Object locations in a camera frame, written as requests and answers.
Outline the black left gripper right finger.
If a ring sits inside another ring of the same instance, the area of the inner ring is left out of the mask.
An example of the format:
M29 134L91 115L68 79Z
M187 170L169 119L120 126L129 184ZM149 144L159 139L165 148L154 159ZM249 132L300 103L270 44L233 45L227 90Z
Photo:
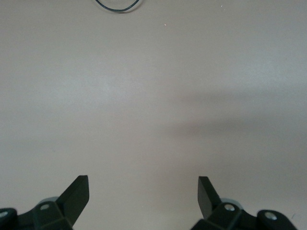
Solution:
M203 215L193 230L296 230L284 214L260 210L247 213L234 201L222 200L207 176L198 178L198 204Z

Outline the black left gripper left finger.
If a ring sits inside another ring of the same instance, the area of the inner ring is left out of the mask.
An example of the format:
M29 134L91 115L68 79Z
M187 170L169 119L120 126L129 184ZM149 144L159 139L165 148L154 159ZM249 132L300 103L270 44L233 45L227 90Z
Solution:
M0 210L2 230L71 230L89 201L89 179L79 175L59 196L40 201L18 214L12 207Z

